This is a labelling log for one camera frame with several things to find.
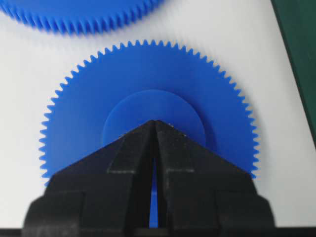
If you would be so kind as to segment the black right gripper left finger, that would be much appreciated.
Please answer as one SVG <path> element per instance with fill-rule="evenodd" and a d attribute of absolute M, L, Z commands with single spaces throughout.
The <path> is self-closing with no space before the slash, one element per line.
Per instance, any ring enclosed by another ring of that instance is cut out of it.
<path fill-rule="evenodd" d="M 55 173 L 22 236 L 124 237 L 148 227 L 155 138 L 149 121 Z"/>

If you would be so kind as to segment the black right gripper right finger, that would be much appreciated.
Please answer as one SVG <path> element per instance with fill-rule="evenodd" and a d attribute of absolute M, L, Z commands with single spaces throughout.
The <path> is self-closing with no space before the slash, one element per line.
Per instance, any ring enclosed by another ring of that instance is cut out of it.
<path fill-rule="evenodd" d="M 205 237 L 275 226 L 247 172 L 162 121 L 156 133 L 160 227 L 173 236 Z"/>

